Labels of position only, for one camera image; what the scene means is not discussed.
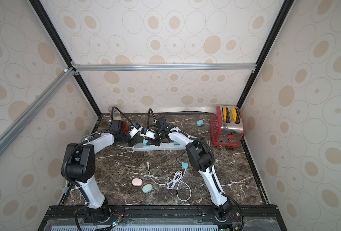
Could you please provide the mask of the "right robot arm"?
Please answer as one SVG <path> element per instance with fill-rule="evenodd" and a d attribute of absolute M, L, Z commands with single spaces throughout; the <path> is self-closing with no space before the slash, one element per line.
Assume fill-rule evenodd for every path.
<path fill-rule="evenodd" d="M 234 215 L 243 224 L 244 214 L 240 205 L 228 196 L 216 175 L 215 157 L 207 141 L 202 137 L 195 137 L 183 132 L 180 128 L 170 126 L 166 118 L 156 117 L 153 110 L 148 109 L 148 118 L 154 118 L 157 133 L 149 137 L 148 144 L 159 146 L 162 139 L 169 139 L 186 149 L 191 167 L 200 173 L 209 191 L 211 201 L 215 206 L 215 216 L 220 221 L 225 221 L 230 215 Z"/>

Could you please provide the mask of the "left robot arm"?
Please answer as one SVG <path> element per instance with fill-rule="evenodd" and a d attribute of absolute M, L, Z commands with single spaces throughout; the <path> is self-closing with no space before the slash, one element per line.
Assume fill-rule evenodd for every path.
<path fill-rule="evenodd" d="M 121 142 L 126 142 L 130 148 L 141 143 L 141 129 L 141 125 L 134 124 L 120 109 L 112 107 L 110 125 L 106 132 L 99 132 L 91 138 L 66 147 L 61 174 L 83 195 L 83 210 L 107 217 L 111 214 L 107 199 L 94 178 L 95 155 L 106 147 Z"/>

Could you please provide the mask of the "red metal cup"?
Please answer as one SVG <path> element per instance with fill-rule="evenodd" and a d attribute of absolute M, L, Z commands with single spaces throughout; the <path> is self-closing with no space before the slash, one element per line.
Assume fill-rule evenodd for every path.
<path fill-rule="evenodd" d="M 128 132 L 128 125 L 126 122 L 123 123 L 123 130 L 122 130 L 123 133 L 126 133 Z"/>

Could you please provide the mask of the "clear glass jar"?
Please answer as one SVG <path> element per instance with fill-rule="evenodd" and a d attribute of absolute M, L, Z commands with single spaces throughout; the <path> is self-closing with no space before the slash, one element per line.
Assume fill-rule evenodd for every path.
<path fill-rule="evenodd" d="M 108 108 L 109 111 L 109 118 L 111 120 L 122 120 L 121 113 L 118 111 L 118 109 L 115 106 L 111 106 Z"/>

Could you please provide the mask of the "blue earbud case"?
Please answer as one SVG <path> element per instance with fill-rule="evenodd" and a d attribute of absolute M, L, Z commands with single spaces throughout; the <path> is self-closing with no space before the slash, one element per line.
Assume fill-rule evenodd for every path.
<path fill-rule="evenodd" d="M 203 126 L 203 124 L 204 124 L 204 120 L 198 120 L 198 121 L 196 122 L 196 125 L 197 125 L 198 127 Z"/>

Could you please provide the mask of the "pink earbud case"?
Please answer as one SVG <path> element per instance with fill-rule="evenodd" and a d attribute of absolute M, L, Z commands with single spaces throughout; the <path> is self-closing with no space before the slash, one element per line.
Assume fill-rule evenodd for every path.
<path fill-rule="evenodd" d="M 140 178 L 134 178 L 132 180 L 132 184 L 133 184 L 133 186 L 140 187 L 140 186 L 142 186 L 143 181 Z"/>

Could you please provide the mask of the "green earbud case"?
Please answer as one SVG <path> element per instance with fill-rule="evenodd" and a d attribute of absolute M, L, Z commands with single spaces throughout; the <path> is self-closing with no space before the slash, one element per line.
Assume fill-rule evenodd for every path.
<path fill-rule="evenodd" d="M 146 184 L 142 187 L 142 192 L 143 193 L 149 193 L 153 190 L 152 184 Z"/>

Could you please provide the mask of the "red silver toaster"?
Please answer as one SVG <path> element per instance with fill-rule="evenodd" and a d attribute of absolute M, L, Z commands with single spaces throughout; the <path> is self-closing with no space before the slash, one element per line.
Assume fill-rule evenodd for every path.
<path fill-rule="evenodd" d="M 215 146 L 237 148 L 245 132 L 238 107 L 219 105 L 210 121 L 211 140 Z"/>

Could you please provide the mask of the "horizontal aluminium rail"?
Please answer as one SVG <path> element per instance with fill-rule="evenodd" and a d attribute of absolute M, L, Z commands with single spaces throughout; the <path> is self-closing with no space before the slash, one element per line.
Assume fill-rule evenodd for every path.
<path fill-rule="evenodd" d="M 254 70 L 255 63 L 220 64 L 74 64 L 79 72 L 85 71 L 195 71 L 195 70 Z"/>

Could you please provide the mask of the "diagonal aluminium rail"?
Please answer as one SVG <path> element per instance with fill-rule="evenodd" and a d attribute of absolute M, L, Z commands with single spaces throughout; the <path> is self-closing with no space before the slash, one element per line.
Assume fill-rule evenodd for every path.
<path fill-rule="evenodd" d="M 74 72 L 74 68 L 70 67 L 57 77 L 50 86 L 29 106 L 29 108 L 14 122 L 8 130 L 0 137 L 0 156 L 26 128 L 26 126 L 34 119 L 41 109 L 50 101 L 55 93 L 63 86 Z"/>

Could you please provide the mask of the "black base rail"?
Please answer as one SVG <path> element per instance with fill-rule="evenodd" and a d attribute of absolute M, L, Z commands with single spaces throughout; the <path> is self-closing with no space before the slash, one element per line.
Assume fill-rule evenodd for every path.
<path fill-rule="evenodd" d="M 40 231 L 285 231 L 277 206 L 234 207 L 217 219 L 213 206 L 110 206 L 104 215 L 98 209 L 51 206 Z"/>

